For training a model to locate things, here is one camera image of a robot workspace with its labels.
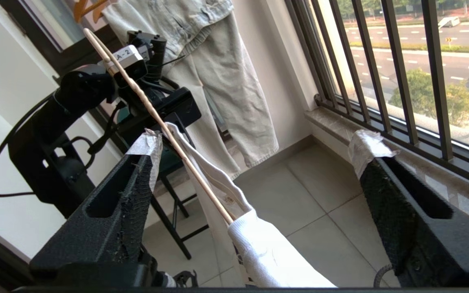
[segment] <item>tiled floor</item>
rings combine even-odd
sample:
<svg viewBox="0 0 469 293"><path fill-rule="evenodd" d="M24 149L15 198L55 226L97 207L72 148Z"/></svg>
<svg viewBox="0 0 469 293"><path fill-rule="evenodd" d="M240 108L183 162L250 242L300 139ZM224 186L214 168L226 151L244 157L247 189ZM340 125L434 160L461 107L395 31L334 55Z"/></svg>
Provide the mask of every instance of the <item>tiled floor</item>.
<svg viewBox="0 0 469 293"><path fill-rule="evenodd" d="M267 166L235 183L260 218L271 222L311 265L339 287L372 287L374 276L389 263L353 169L317 145ZM197 201L190 217L179 219L181 236L206 224ZM145 230L144 244L158 260L158 269L175 275L197 272L201 287L239 287L237 271L209 230L185 244L187 260L160 223ZM393 273L382 285L397 287Z"/></svg>

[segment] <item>light wash jeans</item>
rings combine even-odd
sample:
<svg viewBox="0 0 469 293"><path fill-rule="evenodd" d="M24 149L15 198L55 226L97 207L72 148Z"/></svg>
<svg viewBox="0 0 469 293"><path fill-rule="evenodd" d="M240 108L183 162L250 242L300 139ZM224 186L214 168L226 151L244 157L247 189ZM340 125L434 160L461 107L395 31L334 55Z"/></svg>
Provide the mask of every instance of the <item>light wash jeans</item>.
<svg viewBox="0 0 469 293"><path fill-rule="evenodd" d="M167 39L163 74L187 87L202 118L190 125L198 152L231 178L240 168L227 152L207 105L210 98L226 122L248 167L278 151L264 93L238 32L230 0L121 0L103 10L125 43L128 30Z"/></svg>

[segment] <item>car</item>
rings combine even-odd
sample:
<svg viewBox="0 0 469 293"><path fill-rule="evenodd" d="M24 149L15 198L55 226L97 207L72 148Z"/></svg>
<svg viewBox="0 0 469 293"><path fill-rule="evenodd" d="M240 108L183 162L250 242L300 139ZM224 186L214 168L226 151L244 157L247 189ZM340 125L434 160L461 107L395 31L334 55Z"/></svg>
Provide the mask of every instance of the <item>car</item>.
<svg viewBox="0 0 469 293"><path fill-rule="evenodd" d="M461 23L461 20L456 16L444 17L439 22L439 28L442 28L444 26L447 27L447 28L451 28L451 27L456 26L460 23Z"/></svg>

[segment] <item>marble sill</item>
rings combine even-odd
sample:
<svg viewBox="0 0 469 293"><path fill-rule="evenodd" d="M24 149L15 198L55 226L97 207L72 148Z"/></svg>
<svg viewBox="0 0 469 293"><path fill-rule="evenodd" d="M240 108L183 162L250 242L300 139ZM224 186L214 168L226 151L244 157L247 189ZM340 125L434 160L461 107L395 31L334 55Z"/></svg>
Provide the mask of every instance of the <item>marble sill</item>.
<svg viewBox="0 0 469 293"><path fill-rule="evenodd" d="M308 121L318 126L325 132L335 137L344 145L349 144L352 134L361 126L345 119L341 115L325 108L317 108L306 111L305 117ZM391 148L401 150L396 156L397 160L404 163L408 169L413 171L423 182L432 187L439 195L448 202L469 215L469 181L454 174L425 158L412 153L401 146L387 141L385 143Z"/></svg>

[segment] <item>bamboo skewer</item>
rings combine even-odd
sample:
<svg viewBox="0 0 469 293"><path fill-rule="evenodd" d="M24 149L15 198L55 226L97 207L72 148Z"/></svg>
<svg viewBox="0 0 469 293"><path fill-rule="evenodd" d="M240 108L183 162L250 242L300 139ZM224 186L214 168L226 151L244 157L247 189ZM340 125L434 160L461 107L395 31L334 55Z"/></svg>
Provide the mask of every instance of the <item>bamboo skewer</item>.
<svg viewBox="0 0 469 293"><path fill-rule="evenodd" d="M200 186L203 188L207 196L209 196L213 204L216 206L216 209L218 209L218 211L220 212L220 215L222 215L223 219L227 222L228 225L232 224L233 219L231 218L229 213L225 210L225 208L222 206L222 204L220 203L216 195L213 193L209 185L207 185L204 179L199 175L195 166L189 161L188 156L182 150L182 148L180 148L180 145L177 143L177 141L173 137L173 134L171 133L171 131L169 131L168 127L166 126L162 118L160 118L160 116L158 115L153 105L151 105L151 102L149 102L149 100L147 99L147 96L144 93L144 91L137 85L137 83L132 78L128 76L128 74L126 73L124 68L121 66L119 61L117 61L117 59L112 54L112 52L110 52L110 50L100 41L100 39L92 31L90 31L87 28L85 28L83 31L84 31L84 35L90 41L93 48L95 48L97 53L101 56L101 58L103 58L104 63L108 63L111 61L119 69L119 72L121 73L125 81L128 83L129 87L138 95L142 104L144 104L144 106L146 107L148 113L160 125L160 127L162 128L162 131L164 132L168 140L171 142L171 144L177 151L177 154L182 158L182 161L189 168L193 176L197 179L197 181L199 182Z"/></svg>

